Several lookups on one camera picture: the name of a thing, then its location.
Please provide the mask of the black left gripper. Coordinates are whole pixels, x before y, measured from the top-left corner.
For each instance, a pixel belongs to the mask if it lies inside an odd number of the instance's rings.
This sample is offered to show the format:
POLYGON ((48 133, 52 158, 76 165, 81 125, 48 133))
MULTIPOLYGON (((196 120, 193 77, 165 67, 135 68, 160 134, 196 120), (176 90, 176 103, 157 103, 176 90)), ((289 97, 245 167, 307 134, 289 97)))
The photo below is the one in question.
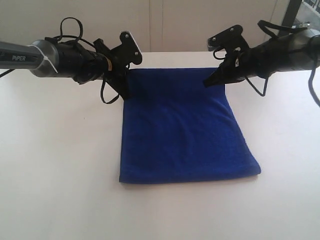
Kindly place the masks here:
POLYGON ((83 85, 94 80, 102 80, 110 85, 123 100, 130 98, 128 83, 129 65, 124 66, 112 56, 111 50, 102 39, 95 40, 91 46, 95 51, 85 49, 79 40, 56 42, 56 76, 72 78, 83 85))

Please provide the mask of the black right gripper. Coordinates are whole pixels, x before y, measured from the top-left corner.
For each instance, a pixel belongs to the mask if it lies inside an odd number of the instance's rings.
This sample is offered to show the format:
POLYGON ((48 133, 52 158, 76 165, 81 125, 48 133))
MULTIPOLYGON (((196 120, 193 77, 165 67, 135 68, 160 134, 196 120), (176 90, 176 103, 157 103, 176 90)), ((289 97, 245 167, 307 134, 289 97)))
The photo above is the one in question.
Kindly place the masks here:
POLYGON ((283 70, 283 44, 270 39, 256 47, 249 47, 244 39, 229 40, 217 45, 226 54, 219 67, 203 81, 211 86, 239 83, 247 78, 268 79, 283 70))

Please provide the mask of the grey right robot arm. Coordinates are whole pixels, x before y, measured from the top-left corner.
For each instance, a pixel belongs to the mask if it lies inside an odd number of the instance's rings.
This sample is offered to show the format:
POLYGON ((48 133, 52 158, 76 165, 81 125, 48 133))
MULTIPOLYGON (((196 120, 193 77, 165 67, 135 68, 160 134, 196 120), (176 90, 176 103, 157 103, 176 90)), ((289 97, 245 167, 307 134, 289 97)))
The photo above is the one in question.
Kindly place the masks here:
POLYGON ((205 87, 239 83, 252 77, 267 80, 277 72, 306 71, 320 65, 320 33, 303 28, 285 36, 275 36, 249 47, 235 25, 207 41, 211 52, 225 50, 219 67, 204 80, 205 87))

